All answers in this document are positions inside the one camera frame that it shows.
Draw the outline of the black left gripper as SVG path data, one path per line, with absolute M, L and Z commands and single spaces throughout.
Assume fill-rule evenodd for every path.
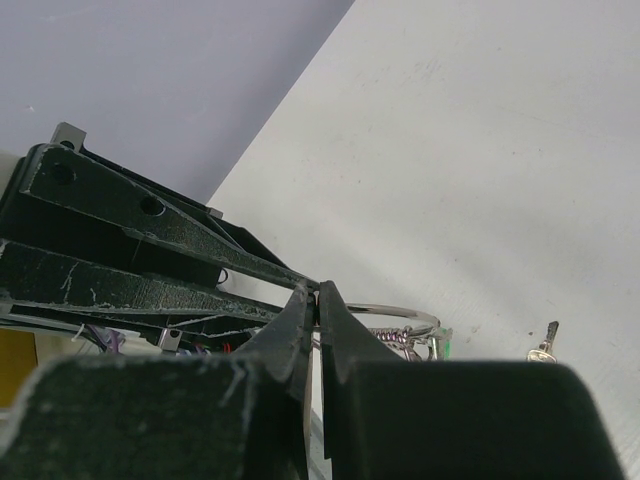
M 116 331 L 168 349 L 230 350 L 281 308 L 225 289 L 232 274 L 316 290 L 206 206 L 88 151 L 60 124 L 19 158 L 1 196 L 1 324 Z

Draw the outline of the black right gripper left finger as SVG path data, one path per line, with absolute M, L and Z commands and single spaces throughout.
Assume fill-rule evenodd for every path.
M 304 479 L 314 297 L 231 354 L 73 356 L 38 368 L 1 436 L 5 479 Z

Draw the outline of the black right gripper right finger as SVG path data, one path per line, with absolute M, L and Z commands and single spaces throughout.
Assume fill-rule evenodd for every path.
M 563 365 L 409 362 L 318 296 L 324 453 L 337 479 L 620 479 L 595 403 Z

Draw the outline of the metal keyring with clips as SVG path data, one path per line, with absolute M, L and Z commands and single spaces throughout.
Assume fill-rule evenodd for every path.
M 443 360 L 440 340 L 441 329 L 445 327 L 437 317 L 418 310 L 381 304 L 346 303 L 345 307 L 352 315 L 387 316 L 413 321 L 413 324 L 366 327 L 351 322 L 342 330 L 337 324 L 332 324 L 335 331 L 318 325 L 315 331 L 321 334 L 321 338 L 312 339 L 314 348 L 325 352 L 332 347 L 334 353 L 349 352 L 360 358 L 385 357 L 382 351 L 386 348 L 409 362 Z

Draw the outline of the key with blue tag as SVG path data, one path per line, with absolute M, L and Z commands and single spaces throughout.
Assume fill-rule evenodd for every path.
M 540 344 L 531 349 L 526 356 L 528 362 L 556 364 L 557 359 L 553 354 L 553 345 L 558 332 L 559 322 L 552 321 L 547 326 L 547 332 Z

